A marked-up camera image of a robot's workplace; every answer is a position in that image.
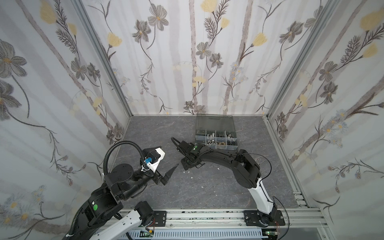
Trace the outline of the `green compartment organizer box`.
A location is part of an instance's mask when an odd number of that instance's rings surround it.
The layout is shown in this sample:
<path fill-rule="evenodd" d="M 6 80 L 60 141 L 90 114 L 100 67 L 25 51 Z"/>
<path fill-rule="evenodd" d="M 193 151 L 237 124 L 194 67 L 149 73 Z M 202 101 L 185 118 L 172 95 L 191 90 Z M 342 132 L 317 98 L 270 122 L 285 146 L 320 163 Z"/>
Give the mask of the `green compartment organizer box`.
<path fill-rule="evenodd" d="M 238 150 L 238 139 L 233 116 L 197 115 L 195 143 L 211 149 Z"/>

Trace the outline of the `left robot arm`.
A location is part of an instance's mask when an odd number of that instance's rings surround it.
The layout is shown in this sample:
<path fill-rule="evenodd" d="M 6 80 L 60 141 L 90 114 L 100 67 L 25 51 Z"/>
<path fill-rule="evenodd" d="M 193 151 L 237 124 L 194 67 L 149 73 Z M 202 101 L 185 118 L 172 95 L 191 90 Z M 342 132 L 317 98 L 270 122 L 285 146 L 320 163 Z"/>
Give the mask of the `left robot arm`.
<path fill-rule="evenodd" d="M 119 164 L 108 169 L 109 158 L 121 145 L 130 145 L 139 153 L 140 167 L 137 170 L 129 164 Z M 103 184 L 91 193 L 89 199 L 78 209 L 64 236 L 65 240 L 89 240 L 102 226 L 113 217 L 122 220 L 120 210 L 123 202 L 142 193 L 149 181 L 166 185 L 175 168 L 162 176 L 157 168 L 164 159 L 165 152 L 160 146 L 141 149 L 132 141 L 120 141 L 112 145 L 103 160 Z"/>

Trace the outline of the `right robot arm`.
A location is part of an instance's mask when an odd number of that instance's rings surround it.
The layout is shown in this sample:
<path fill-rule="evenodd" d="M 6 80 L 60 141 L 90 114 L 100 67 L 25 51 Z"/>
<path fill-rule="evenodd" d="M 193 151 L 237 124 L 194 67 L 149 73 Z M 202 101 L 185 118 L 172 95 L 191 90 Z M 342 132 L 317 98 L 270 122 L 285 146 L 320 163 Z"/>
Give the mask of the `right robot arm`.
<path fill-rule="evenodd" d="M 257 205 L 256 210 L 244 211 L 247 226 L 266 228 L 269 226 L 288 226 L 288 217 L 283 213 L 264 187 L 260 166 L 252 157 L 253 154 L 245 150 L 216 150 L 203 144 L 180 142 L 172 137 L 171 141 L 184 156 L 181 160 L 183 168 L 200 168 L 206 162 L 221 165 L 230 169 L 237 183 L 248 189 Z"/>

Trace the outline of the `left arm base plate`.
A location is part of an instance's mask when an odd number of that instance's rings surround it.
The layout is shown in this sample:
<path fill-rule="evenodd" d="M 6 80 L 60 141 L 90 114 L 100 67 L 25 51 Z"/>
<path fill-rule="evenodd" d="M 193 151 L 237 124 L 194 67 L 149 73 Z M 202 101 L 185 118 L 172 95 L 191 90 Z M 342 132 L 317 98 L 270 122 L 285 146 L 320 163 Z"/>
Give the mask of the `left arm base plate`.
<path fill-rule="evenodd" d="M 154 211 L 149 227 L 165 227 L 167 222 L 167 211 Z"/>

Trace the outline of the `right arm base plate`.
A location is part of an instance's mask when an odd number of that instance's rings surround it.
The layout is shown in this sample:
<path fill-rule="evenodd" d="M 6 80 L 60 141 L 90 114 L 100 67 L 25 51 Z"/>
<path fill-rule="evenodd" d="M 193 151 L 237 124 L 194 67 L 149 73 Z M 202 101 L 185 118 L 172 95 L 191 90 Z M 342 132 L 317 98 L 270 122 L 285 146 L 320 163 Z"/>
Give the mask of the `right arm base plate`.
<path fill-rule="evenodd" d="M 246 226 L 256 226 L 260 228 L 285 226 L 286 222 L 280 210 L 272 215 L 264 214 L 260 211 L 243 211 Z"/>

